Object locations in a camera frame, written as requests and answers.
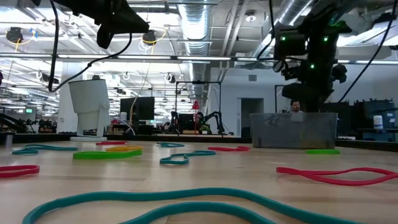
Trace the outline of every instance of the green rubber band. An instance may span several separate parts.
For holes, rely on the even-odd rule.
[[[309,149],[306,150],[307,154],[340,154],[340,150],[337,149]]]
[[[252,192],[239,189],[230,189],[223,187],[212,187],[203,189],[190,189],[190,190],[175,190],[169,192],[92,192],[85,193],[65,198],[59,198],[51,202],[39,205],[32,211],[30,211],[23,219],[22,224],[33,224],[42,215],[71,205],[78,203],[93,202],[100,200],[119,200],[129,202],[147,202],[156,200],[173,200],[178,198],[196,197],[202,195],[226,195],[232,197],[239,197],[256,202],[266,208],[269,208],[275,212],[287,215],[289,217],[300,220],[305,223],[322,223],[322,224],[354,224],[357,222],[344,220],[340,218],[330,217],[327,215],[317,214],[301,210],[283,203],[276,202],[262,195],[258,195]],[[250,223],[255,224],[270,224],[274,223],[259,214],[256,214],[246,208],[242,208],[236,205],[230,205],[227,203],[219,202],[184,202],[176,203],[172,205],[166,205],[164,207],[156,208],[150,212],[147,212],[137,218],[123,222],[122,224],[147,224],[151,223],[159,218],[166,217],[168,215],[175,215],[185,212],[218,212],[233,215],[242,218]]]
[[[189,157],[190,156],[212,156],[215,155],[215,151],[194,151],[194,152],[189,152],[189,153],[177,153],[177,154],[172,154],[169,157],[166,158],[161,158],[160,159],[160,164],[173,164],[173,165],[184,165],[189,163]],[[174,161],[172,160],[174,157],[183,157],[182,161]]]
[[[128,152],[85,151],[73,153],[73,159],[123,159],[140,155],[142,155],[142,150],[133,150]]]

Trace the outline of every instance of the door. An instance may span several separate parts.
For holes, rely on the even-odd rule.
[[[238,131],[240,137],[250,138],[251,137],[251,122],[250,114],[253,113],[264,113],[264,99],[262,98],[241,98],[240,101],[240,116],[238,120]]]

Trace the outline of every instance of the red object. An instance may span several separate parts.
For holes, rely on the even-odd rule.
[[[21,170],[17,172],[3,172],[11,170]],[[24,165],[24,166],[4,166],[0,167],[0,178],[19,177],[27,174],[37,174],[40,170],[38,165]]]
[[[341,180],[334,179],[330,177],[322,177],[321,175],[336,175],[336,174],[345,174],[352,171],[365,171],[365,172],[374,172],[377,174],[384,174],[384,177],[379,177],[372,180]],[[276,172],[280,174],[292,174],[292,175],[301,175],[308,179],[312,179],[318,182],[323,182],[327,184],[335,184],[335,185],[343,185],[343,186],[365,186],[378,184],[387,180],[398,178],[398,173],[378,168],[371,167],[359,167],[348,170],[337,170],[337,171],[315,171],[315,170],[298,170],[288,167],[277,167]]]
[[[109,145],[119,145],[119,144],[126,144],[127,141],[104,141],[104,142],[97,142],[97,146],[109,146]]]
[[[194,109],[194,110],[199,110],[200,109],[199,103],[198,103],[197,100],[195,100],[195,102],[193,102],[192,109]]]
[[[248,151],[250,150],[249,147],[245,147],[245,146],[238,146],[236,149],[234,148],[227,148],[227,147],[209,147],[209,150],[217,150],[217,151]]]

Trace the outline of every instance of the plastic container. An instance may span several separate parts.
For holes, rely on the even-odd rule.
[[[336,113],[250,114],[253,147],[334,149]]]
[[[127,121],[127,113],[126,112],[120,112],[120,120],[126,122]]]
[[[381,115],[373,116],[373,128],[374,129],[383,129],[383,116],[381,116]]]

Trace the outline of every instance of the person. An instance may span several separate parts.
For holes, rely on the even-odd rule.
[[[303,111],[300,110],[300,102],[298,100],[290,101],[290,112],[291,113],[303,113]]]

